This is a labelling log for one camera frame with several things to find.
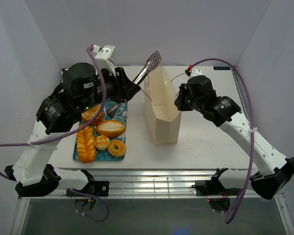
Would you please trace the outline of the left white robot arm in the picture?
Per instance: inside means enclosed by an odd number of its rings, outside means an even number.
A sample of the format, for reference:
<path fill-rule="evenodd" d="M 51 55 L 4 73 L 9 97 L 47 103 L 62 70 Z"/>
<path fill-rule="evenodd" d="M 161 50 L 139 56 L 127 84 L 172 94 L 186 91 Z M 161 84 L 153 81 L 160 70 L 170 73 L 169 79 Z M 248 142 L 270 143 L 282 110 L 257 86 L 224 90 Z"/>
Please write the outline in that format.
<path fill-rule="evenodd" d="M 48 163 L 60 142 L 60 136 L 82 120 L 82 113 L 107 100 L 129 101 L 140 91 L 139 82 L 131 81 L 122 67 L 114 73 L 96 72 L 93 65 L 76 63 L 63 71 L 62 82 L 39 107 L 34 130 L 20 159 L 5 168 L 9 180 L 16 181 L 20 197 L 42 197 L 57 188 L 75 189 L 82 195 L 94 191 L 94 178 L 86 170 L 62 170 Z"/>

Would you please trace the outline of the brown paper bag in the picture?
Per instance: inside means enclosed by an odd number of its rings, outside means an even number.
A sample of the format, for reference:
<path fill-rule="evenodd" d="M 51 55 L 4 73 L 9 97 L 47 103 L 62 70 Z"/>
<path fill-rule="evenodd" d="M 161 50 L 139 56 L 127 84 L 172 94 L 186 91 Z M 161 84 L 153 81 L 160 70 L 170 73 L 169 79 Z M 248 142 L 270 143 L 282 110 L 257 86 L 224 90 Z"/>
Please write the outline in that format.
<path fill-rule="evenodd" d="M 159 66 L 144 80 L 144 111 L 149 132 L 155 146 L 177 143 L 181 112 L 174 101 L 177 89 L 167 70 Z"/>

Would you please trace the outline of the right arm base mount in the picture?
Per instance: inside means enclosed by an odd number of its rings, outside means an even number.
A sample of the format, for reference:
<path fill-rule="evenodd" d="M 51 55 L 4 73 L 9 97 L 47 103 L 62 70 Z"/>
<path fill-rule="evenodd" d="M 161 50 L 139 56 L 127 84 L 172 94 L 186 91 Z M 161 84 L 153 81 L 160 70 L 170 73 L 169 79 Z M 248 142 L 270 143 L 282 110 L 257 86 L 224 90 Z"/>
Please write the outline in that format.
<path fill-rule="evenodd" d="M 228 170 L 228 168 L 217 168 L 216 173 L 209 180 L 196 180 L 195 184 L 191 186 L 196 190 L 197 196 L 230 196 L 238 195 L 240 188 L 225 188 L 219 181 L 219 177 Z"/>

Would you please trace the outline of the metal serving tongs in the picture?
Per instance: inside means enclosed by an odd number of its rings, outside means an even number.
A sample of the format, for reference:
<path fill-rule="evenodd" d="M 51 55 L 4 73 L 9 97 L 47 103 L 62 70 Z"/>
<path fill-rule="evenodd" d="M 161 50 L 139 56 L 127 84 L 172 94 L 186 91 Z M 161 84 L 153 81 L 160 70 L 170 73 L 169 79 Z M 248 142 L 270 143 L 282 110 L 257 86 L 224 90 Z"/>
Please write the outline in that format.
<path fill-rule="evenodd" d="M 159 51 L 155 51 L 146 61 L 143 69 L 138 73 L 138 75 L 132 80 L 135 84 L 139 85 L 143 82 L 143 80 L 148 76 L 148 74 L 156 69 L 162 60 L 162 57 Z M 108 110 L 107 115 L 112 118 L 116 115 L 117 111 L 121 108 L 121 106 L 125 103 L 115 102 Z"/>

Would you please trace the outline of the small round scored roll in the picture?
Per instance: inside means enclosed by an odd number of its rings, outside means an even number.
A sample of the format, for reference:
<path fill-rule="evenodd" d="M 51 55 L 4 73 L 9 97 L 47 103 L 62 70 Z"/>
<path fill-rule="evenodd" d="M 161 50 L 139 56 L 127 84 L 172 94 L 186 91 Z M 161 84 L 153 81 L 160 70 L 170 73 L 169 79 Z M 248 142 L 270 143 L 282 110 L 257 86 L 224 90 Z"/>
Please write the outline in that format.
<path fill-rule="evenodd" d="M 107 136 L 100 135 L 95 138 L 95 147 L 99 151 L 104 151 L 108 148 L 110 139 Z"/>

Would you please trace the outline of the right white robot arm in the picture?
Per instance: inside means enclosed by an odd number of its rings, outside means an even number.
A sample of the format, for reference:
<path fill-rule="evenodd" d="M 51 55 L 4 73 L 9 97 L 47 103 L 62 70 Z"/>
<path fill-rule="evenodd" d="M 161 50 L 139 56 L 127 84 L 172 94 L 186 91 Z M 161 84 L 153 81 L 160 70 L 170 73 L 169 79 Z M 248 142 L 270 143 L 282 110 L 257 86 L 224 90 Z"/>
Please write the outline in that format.
<path fill-rule="evenodd" d="M 239 105 L 228 96 L 218 96 L 211 80 L 198 75 L 179 86 L 174 102 L 180 111 L 198 111 L 230 136 L 246 153 L 257 170 L 248 186 L 264 199 L 272 199 L 294 175 L 294 157 L 277 151 L 251 126 Z"/>

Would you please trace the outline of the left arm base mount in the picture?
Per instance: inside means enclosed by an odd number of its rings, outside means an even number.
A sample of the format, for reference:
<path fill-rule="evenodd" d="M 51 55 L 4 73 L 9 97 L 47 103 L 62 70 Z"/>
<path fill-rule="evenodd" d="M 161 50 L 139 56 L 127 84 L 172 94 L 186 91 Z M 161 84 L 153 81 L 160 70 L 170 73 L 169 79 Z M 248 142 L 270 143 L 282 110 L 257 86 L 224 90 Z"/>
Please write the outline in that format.
<path fill-rule="evenodd" d="M 66 196 L 107 197 L 109 195 L 109 181 L 91 181 L 83 189 L 67 189 Z"/>

